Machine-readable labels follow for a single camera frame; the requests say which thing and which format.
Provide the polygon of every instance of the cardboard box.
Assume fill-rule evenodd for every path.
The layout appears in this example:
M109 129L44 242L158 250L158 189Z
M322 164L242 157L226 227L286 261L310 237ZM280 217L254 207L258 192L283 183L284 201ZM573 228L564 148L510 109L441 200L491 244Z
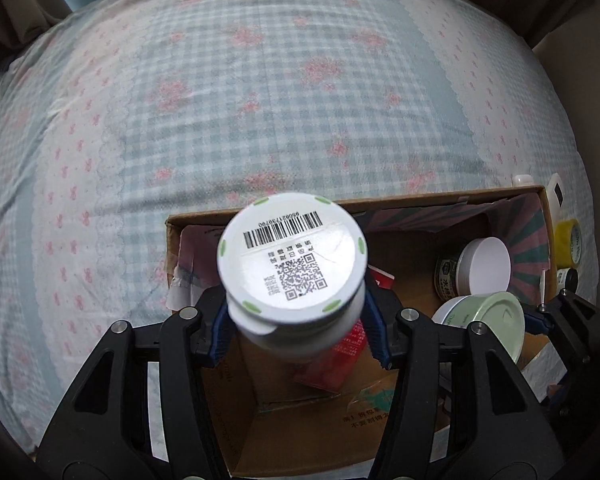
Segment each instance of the cardboard box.
M537 203L539 200L541 214L536 214L534 219L536 224L541 222L546 229L545 239L548 254L551 254L553 229L543 187L347 200L339 203L354 215L365 213L368 216L366 220L373 223L376 213L371 212L382 212L381 216L385 218L394 213L386 210L458 204L486 205L501 199L514 199L519 203L522 201L516 198L519 196L531 202ZM501 224L509 223L510 226L516 208L507 210L505 207L503 210L507 211L507 219ZM169 217L167 262L170 283L177 263L182 230L189 225L226 225L237 211ZM491 235L497 217L497 213L488 216L485 212L479 212L439 232L388 230L390 227L365 232L369 263L395 276L393 290L405 307L416 308L432 316L442 304L433 285L433 270L440 249L458 237L471 239ZM555 295L555 273L552 263L546 274L547 298ZM520 368L547 341L544 336L526 335L518 362ZM388 406L385 402L374 404L368 398L362 399L361 392L370 386L383 388L390 398L396 372L383 370L371 357L368 348L337 395L295 383L292 380L294 371L294 365L278 361L241 336L235 338L229 353L217 368L203 371L214 428L233 476L260 478L310 474L363 462L376 455Z

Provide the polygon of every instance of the bed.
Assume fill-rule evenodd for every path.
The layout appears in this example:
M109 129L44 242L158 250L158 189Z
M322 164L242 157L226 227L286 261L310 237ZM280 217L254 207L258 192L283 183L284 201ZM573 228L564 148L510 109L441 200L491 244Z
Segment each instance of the bed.
M95 2L0 74L0 420L33 450L113 321L168 316L170 214L555 172L594 301L568 118L497 18L465 0Z

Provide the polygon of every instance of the red package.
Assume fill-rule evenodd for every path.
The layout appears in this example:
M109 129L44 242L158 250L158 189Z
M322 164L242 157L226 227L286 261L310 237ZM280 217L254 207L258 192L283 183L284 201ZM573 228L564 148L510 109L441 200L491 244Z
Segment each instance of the red package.
M395 279L392 275L376 267L368 267L378 286L391 288ZM310 363L298 367L294 380L307 386L338 393L365 345L365 329L358 320L351 332L336 346L325 350Z

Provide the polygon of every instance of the yellow tape roll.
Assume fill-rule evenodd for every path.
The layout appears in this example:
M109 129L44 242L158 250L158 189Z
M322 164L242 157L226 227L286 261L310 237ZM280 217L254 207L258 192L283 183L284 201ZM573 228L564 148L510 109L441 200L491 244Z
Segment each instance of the yellow tape roll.
M555 227L555 265L558 269L577 268L582 257L582 232L576 219L559 222Z

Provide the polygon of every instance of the white plastic bottle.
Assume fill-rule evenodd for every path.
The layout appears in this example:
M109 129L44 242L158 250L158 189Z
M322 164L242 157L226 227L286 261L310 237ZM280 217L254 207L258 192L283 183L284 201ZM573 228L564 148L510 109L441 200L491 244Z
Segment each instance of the white plastic bottle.
M292 362L335 345L360 318L366 260L351 215L304 193L256 200L218 245L229 316L251 342Z

